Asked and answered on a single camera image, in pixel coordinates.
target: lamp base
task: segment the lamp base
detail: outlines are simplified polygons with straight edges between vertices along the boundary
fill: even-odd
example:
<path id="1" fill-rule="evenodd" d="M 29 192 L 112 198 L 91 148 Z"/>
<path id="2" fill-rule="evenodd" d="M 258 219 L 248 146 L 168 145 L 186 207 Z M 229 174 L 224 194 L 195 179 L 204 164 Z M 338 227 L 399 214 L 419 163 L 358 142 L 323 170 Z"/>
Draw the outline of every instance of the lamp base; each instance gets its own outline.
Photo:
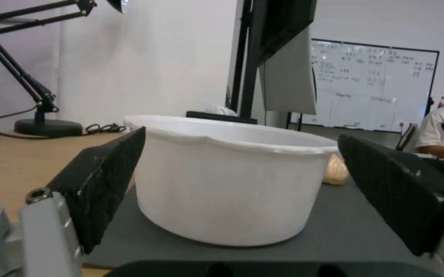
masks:
<path id="1" fill-rule="evenodd" d="M 15 122 L 15 132 L 43 137 L 76 137 L 83 134 L 83 127 L 73 121 L 45 119 L 36 122 L 35 119 L 20 119 Z"/>

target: man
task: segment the man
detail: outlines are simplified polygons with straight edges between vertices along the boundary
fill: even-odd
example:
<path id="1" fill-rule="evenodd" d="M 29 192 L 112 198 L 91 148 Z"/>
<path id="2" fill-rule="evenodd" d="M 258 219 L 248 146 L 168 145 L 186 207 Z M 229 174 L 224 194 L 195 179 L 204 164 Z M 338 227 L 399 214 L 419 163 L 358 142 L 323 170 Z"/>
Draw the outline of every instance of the man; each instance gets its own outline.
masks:
<path id="1" fill-rule="evenodd" d="M 437 126 L 444 121 L 444 107 L 436 109 L 424 118 L 415 147 L 419 153 L 432 154 L 444 159 L 444 141 Z"/>

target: bowl rim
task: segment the bowl rim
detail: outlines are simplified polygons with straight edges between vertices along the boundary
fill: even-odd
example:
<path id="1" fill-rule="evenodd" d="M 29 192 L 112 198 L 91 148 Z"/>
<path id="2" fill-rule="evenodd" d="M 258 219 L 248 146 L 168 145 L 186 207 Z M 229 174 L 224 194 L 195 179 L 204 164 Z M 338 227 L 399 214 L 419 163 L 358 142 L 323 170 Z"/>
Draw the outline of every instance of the bowl rim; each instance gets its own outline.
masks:
<path id="1" fill-rule="evenodd" d="M 319 155 L 319 154 L 331 155 L 334 153 L 338 153 L 337 143 L 334 140 L 330 140 L 329 138 L 313 135 L 311 133 L 296 132 L 294 130 L 287 130 L 270 126 L 245 124 L 238 122 L 216 121 L 216 120 L 199 119 L 199 118 L 163 116 L 163 115 L 129 115 L 125 116 L 124 124 L 125 126 L 134 130 L 136 128 L 140 128 L 140 125 L 138 123 L 135 123 L 135 121 L 147 120 L 147 119 L 199 122 L 199 123 L 217 124 L 222 126 L 253 128 L 258 130 L 273 131 L 276 133 L 285 133 L 288 135 L 297 135 L 305 137 L 307 139 L 314 138 L 314 139 L 324 140 L 324 142 L 329 142 L 329 144 L 331 145 L 328 147 L 303 147 L 303 146 L 294 146 L 294 145 L 262 144 L 258 142 L 233 142 L 230 140 L 222 140 L 219 138 L 214 138 L 209 135 L 190 135 L 187 133 L 165 130 L 163 128 L 145 126 L 147 136 L 153 136 L 156 139 L 169 140 L 171 142 L 177 142 L 181 144 L 211 144 L 217 147 L 224 147 L 229 149 L 246 150 L 251 152 L 253 151 L 269 152 L 269 153 L 278 153 L 278 154 L 287 154 L 287 155 Z"/>

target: lamp shade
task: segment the lamp shade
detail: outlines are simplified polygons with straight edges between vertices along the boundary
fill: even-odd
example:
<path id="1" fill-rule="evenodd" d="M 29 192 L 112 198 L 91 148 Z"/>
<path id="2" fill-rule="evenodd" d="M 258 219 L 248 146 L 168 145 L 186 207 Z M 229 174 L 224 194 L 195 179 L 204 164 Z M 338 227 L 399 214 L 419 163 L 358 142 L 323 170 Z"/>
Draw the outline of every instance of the lamp shade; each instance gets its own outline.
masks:
<path id="1" fill-rule="evenodd" d="M 129 0 L 107 0 L 107 2 L 109 2 L 109 4 L 120 13 L 126 13 L 128 10 Z"/>

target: white t-shirt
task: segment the white t-shirt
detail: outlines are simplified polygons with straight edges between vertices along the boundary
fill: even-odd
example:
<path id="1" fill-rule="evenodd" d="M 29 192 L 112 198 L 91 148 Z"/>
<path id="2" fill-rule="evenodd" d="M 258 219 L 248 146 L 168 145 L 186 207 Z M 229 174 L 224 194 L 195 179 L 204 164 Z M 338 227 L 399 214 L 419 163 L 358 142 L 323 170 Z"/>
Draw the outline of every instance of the white t-shirt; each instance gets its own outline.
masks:
<path id="1" fill-rule="evenodd" d="M 437 129 L 437 125 L 444 121 L 444 107 L 433 110 L 428 114 L 419 129 L 419 136 L 415 147 L 428 147 L 430 145 L 442 145 L 444 141 L 441 138 L 441 134 Z"/>

